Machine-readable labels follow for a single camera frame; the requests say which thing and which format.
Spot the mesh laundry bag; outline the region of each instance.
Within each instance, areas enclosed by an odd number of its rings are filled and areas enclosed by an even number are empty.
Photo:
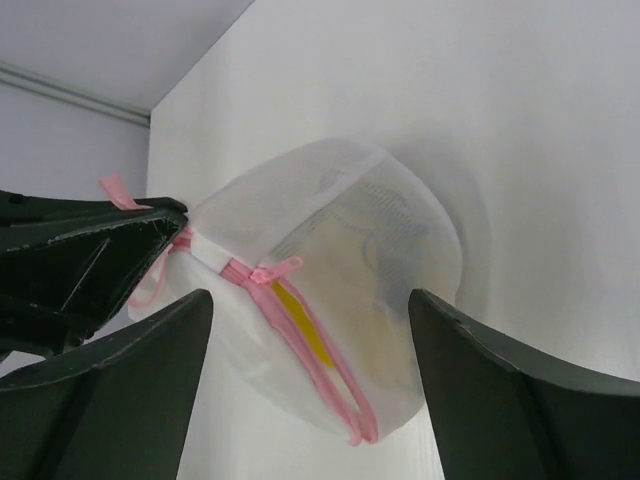
[[[338,138],[281,155],[192,211],[177,246],[133,317],[209,289],[244,379],[354,445],[422,406],[409,294],[453,302],[462,254],[443,207],[386,151]]]

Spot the pink strap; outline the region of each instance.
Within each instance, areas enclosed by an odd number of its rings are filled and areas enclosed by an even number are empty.
[[[100,186],[107,194],[107,197],[116,207],[120,210],[142,210],[146,208],[152,208],[148,205],[140,205],[135,199],[131,196],[127,187],[125,186],[122,178],[118,174],[110,175],[100,180]],[[149,271],[142,278],[140,283],[142,284],[146,280],[150,279],[155,272],[159,271],[158,281],[156,286],[151,294],[151,296],[142,301],[135,296],[135,291],[129,298],[129,305],[133,308],[146,308],[151,305],[162,289],[166,281],[166,270],[167,270],[167,258],[169,254],[174,248],[179,250],[190,251],[191,249],[191,237],[193,236],[193,232],[190,228],[185,228],[180,232],[176,238],[173,239],[171,245],[167,247],[167,249],[160,254],[160,256],[153,262],[153,265],[149,268]]]
[[[367,401],[364,393],[357,385],[355,378],[351,374],[346,362],[340,355],[338,349],[333,342],[330,341],[329,335],[321,327],[315,316],[312,314],[311,308],[304,301],[304,297],[297,291],[293,285],[284,277],[287,272],[298,269],[302,266],[303,261],[300,257],[292,257],[283,263],[272,267],[258,267],[251,270],[238,260],[232,259],[229,264],[222,270],[220,276],[231,283],[243,287],[249,293],[252,300],[261,310],[269,325],[280,332],[283,339],[293,350],[298,360],[305,368],[312,383],[315,385],[320,397],[325,404],[344,422],[351,431],[350,443],[358,445],[361,440],[368,443],[375,443],[378,440],[378,426],[375,413],[371,405]],[[302,338],[299,330],[295,326],[295,322],[291,318],[289,312],[284,309],[280,300],[271,289],[264,288],[265,284],[278,280],[290,294],[302,303],[307,315],[318,330],[320,337],[331,356],[338,372],[342,376],[349,391],[353,395],[358,407],[360,408],[362,419],[354,412],[337,388],[330,380],[329,376],[320,365],[316,356],[310,351],[306,341]]]

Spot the white wall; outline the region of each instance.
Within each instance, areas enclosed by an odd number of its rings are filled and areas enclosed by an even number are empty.
[[[638,18],[640,3],[623,0],[260,0],[154,110],[149,192],[195,204],[292,147],[363,134],[453,217],[459,306],[640,379]],[[424,412],[353,449],[272,407],[210,351],[182,475],[441,471]]]
[[[3,1],[0,61],[151,110],[252,1]]]
[[[105,200],[98,180],[119,173],[143,196],[149,130],[0,85],[0,190]],[[105,331],[125,324],[121,315]],[[4,375],[27,361],[12,354]]]

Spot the yellow item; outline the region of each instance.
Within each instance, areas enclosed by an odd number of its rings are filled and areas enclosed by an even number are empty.
[[[302,304],[293,295],[291,295],[286,288],[280,285],[279,282],[273,282],[271,289],[278,296],[282,305],[287,309],[291,318],[293,318],[298,330],[302,333],[307,341],[307,345],[311,347],[311,350],[315,353],[318,360],[328,368],[335,368],[335,365],[329,356],[329,352],[327,352],[316,327],[314,327],[313,322],[307,315],[307,312],[304,311]]]

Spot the pink zipper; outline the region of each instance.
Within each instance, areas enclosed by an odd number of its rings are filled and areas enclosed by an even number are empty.
[[[251,270],[241,262],[232,259],[222,270],[220,276],[225,280],[240,286],[247,290],[252,300],[256,303],[262,314],[267,319],[271,327],[275,328],[289,347],[307,370],[311,381],[315,385],[318,393],[322,397],[325,404],[336,414],[347,428],[351,431],[350,443],[358,445],[362,440],[373,443],[378,439],[378,429],[373,409],[366,400],[364,394],[357,386],[353,375],[349,371],[346,362],[339,355],[337,349],[330,341],[328,335],[312,315],[311,309],[304,301],[300,292],[293,285],[283,278],[287,273],[296,270],[302,266],[302,259],[293,257],[286,262],[271,268],[259,267]],[[301,333],[295,325],[295,322],[289,312],[284,308],[280,299],[270,288],[271,282],[279,280],[280,284],[286,288],[291,295],[296,297],[305,309],[307,315],[311,319],[313,325],[317,329],[320,337],[325,344],[325,348],[336,365],[336,368],[342,376],[347,388],[353,395],[361,416],[357,415],[349,404],[337,390],[331,381],[324,366],[316,358],[302,337]]]
[[[309,306],[309,304],[307,304],[306,300],[304,299],[304,296],[286,278],[281,278],[279,281],[280,281],[280,284],[285,289],[287,289],[287,291],[300,302],[300,304],[302,305],[302,308],[304,308],[305,312],[307,313],[307,316],[311,320],[311,323],[313,323],[313,326],[318,331],[318,334],[322,339],[322,343],[324,344],[324,347],[327,349],[327,352],[329,352],[329,356],[331,357],[331,360],[336,366],[338,373],[340,373],[340,375],[342,376],[342,380],[344,381],[345,385],[349,389],[349,392],[351,393],[354,400],[356,401],[358,408],[360,408],[362,439],[367,443],[377,442],[379,434],[378,434],[378,422],[376,420],[376,415],[373,412],[373,408],[371,407],[371,404],[367,400],[367,397],[365,396],[363,391],[360,389],[353,374],[351,373],[351,370],[349,369],[347,362],[344,360],[344,358],[342,358],[342,355],[340,355],[340,351],[335,346],[335,344],[331,340],[331,337],[326,332],[324,327],[320,324],[320,322],[318,322],[316,316],[313,314],[313,311],[311,310],[311,307]]]

